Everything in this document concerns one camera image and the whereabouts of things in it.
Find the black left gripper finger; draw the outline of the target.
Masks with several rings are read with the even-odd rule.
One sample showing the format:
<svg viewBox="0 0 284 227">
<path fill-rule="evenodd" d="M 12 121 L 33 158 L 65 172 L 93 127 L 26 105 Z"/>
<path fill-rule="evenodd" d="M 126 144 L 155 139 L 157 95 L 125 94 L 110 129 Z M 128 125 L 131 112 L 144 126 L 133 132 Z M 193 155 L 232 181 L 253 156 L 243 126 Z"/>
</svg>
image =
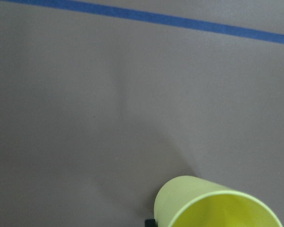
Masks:
<svg viewBox="0 0 284 227">
<path fill-rule="evenodd" d="M 157 227 L 157 223 L 155 219 L 147 219 L 144 221 L 145 227 Z"/>
</svg>

